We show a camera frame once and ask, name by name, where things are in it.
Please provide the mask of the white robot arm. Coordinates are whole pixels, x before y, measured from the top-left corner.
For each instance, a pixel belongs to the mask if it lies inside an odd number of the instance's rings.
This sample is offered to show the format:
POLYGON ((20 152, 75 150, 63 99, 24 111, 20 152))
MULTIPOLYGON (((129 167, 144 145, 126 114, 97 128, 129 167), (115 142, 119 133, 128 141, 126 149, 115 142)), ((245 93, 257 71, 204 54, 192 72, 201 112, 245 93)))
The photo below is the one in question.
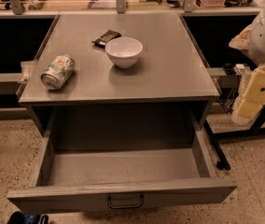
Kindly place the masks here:
POLYGON ((229 43, 233 49, 240 50, 258 67, 245 72, 241 78, 232 120, 237 124, 251 122, 265 106, 265 7, 229 43))

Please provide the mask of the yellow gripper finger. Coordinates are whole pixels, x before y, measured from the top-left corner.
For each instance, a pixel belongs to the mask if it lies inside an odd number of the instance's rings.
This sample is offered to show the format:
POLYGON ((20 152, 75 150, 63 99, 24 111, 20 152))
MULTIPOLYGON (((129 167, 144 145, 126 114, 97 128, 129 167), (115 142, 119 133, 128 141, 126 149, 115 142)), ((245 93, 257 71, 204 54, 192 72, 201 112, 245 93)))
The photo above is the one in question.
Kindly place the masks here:
POLYGON ((236 124, 245 125, 251 122, 264 106, 265 63, 262 63, 254 71, 242 76, 231 119, 236 124))

